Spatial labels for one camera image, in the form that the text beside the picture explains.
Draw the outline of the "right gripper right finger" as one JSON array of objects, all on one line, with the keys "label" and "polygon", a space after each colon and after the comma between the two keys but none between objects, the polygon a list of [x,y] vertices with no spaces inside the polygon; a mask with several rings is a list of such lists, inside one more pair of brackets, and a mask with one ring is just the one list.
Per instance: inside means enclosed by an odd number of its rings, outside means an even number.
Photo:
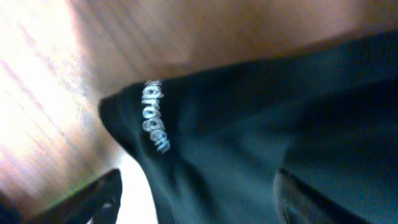
[{"label": "right gripper right finger", "polygon": [[274,195],[282,224],[369,224],[285,169],[275,175]]}]

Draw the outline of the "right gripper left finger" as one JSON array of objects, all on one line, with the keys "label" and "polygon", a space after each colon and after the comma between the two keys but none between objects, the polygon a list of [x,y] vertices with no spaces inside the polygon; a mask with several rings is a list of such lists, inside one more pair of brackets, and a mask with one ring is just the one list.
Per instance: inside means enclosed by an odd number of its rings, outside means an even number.
[{"label": "right gripper left finger", "polygon": [[115,224],[123,191],[121,173],[112,169],[50,209],[24,221],[1,194],[1,224]]}]

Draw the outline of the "plain black t-shirt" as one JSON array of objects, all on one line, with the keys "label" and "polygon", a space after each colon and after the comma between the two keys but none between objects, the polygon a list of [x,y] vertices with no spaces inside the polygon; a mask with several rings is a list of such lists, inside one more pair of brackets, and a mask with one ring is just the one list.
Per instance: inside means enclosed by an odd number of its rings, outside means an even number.
[{"label": "plain black t-shirt", "polygon": [[397,32],[135,83],[99,116],[159,223],[280,223],[285,169],[369,223],[397,222]]}]

